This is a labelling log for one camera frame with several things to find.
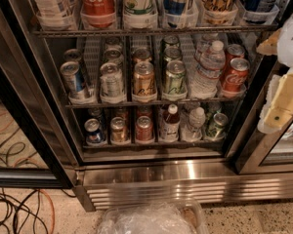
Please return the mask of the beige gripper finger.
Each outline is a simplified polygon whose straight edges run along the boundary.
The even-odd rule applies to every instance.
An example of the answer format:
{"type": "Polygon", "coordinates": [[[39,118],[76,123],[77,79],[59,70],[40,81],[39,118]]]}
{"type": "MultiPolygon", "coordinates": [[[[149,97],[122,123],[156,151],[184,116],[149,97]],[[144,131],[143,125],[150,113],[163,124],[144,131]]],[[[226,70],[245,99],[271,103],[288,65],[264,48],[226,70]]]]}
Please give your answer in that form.
{"type": "Polygon", "coordinates": [[[262,42],[257,48],[256,52],[264,56],[277,55],[277,42],[281,29],[276,30],[267,40],[262,42]]]}
{"type": "Polygon", "coordinates": [[[293,117],[293,69],[285,75],[274,75],[260,113],[257,129],[263,134],[280,131],[293,117]]]}

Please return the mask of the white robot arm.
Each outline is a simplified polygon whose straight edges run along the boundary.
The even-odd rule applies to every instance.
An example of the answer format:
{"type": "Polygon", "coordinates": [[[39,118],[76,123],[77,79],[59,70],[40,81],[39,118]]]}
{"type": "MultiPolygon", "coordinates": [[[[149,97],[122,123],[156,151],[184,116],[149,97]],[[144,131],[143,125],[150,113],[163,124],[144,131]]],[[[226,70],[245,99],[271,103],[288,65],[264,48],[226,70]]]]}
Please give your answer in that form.
{"type": "Polygon", "coordinates": [[[256,51],[265,56],[276,55],[278,62],[289,68],[286,74],[274,75],[270,80],[266,103],[260,113],[257,129],[263,134],[272,134],[293,117],[293,14],[256,51]]]}

